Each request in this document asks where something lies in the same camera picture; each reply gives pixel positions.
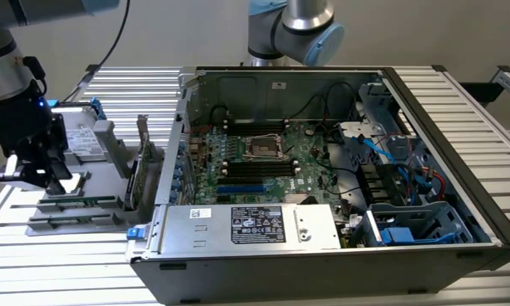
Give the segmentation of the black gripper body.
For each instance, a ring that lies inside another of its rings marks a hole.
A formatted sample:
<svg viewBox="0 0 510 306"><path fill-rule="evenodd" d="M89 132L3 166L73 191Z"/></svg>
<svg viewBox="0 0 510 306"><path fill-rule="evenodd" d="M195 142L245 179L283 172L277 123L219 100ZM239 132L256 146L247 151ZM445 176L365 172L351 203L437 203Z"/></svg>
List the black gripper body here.
<svg viewBox="0 0 510 306"><path fill-rule="evenodd" d="M0 105L0 146L7 159L16 155L45 174L48 187L48 151L61 150L65 156L67 131L63 115L52 112L47 100L19 99Z"/></svg>

